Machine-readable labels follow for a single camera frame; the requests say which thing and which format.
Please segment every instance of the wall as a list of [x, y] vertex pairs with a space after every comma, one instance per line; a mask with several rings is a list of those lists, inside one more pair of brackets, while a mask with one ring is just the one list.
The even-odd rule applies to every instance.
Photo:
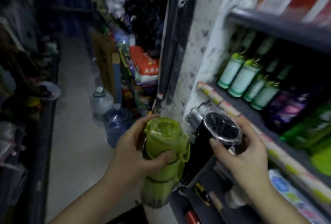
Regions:
[[232, 7], [253, 8], [258, 0], [197, 0], [189, 41], [181, 66], [173, 103], [164, 107], [163, 115], [180, 121], [206, 97], [195, 90], [197, 82], [215, 81], [234, 26], [226, 23]]

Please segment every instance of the person's left hand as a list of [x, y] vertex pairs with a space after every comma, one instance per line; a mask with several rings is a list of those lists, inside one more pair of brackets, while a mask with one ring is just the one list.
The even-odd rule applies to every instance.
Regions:
[[140, 152], [145, 139], [143, 130], [146, 123], [158, 117], [160, 115], [151, 115], [137, 120], [119, 139], [113, 160], [103, 177], [105, 180], [118, 178], [121, 180], [121, 184], [128, 186], [139, 178], [167, 166], [173, 158], [173, 151], [166, 151], [152, 160], [144, 159]]

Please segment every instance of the floral shelf trim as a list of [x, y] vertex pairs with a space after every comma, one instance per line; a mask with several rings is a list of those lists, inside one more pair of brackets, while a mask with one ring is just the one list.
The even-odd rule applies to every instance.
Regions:
[[[221, 109], [227, 113], [239, 117], [243, 117], [241, 112], [234, 108], [229, 102], [222, 98], [211, 86], [205, 84], [204, 82], [198, 82], [196, 86], [197, 90], [205, 93], [215, 104], [217, 104]], [[323, 182], [318, 180], [314, 175], [312, 175], [304, 166], [293, 159], [287, 152], [280, 148], [270, 137], [259, 130], [255, 125], [250, 123], [255, 129], [256, 133], [264, 141], [267, 148], [269, 157], [271, 159], [276, 159], [283, 163], [284, 167], [287, 169], [288, 173], [298, 178], [302, 183], [304, 183], [310, 192], [324, 205], [327, 207], [331, 206], [331, 189], [327, 187]]]

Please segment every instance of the large water jug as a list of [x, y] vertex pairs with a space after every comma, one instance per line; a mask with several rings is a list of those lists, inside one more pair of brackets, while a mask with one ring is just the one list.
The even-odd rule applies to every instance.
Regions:
[[89, 99], [93, 117], [102, 122], [105, 112], [114, 106], [113, 97], [102, 86], [99, 86]]
[[132, 126], [132, 113], [122, 108], [121, 104], [114, 104], [114, 107], [105, 113], [104, 124], [107, 142], [115, 148], [119, 138]]

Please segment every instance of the white floor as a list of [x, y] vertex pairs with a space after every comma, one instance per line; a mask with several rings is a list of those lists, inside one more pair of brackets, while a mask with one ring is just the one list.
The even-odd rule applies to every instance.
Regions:
[[[107, 144], [103, 126], [92, 119], [88, 96], [94, 76], [83, 38], [63, 37], [51, 151], [46, 221], [94, 185], [103, 175], [114, 150]], [[139, 183], [129, 188], [104, 223], [140, 203]], [[177, 224], [170, 205], [145, 208], [150, 224]]]

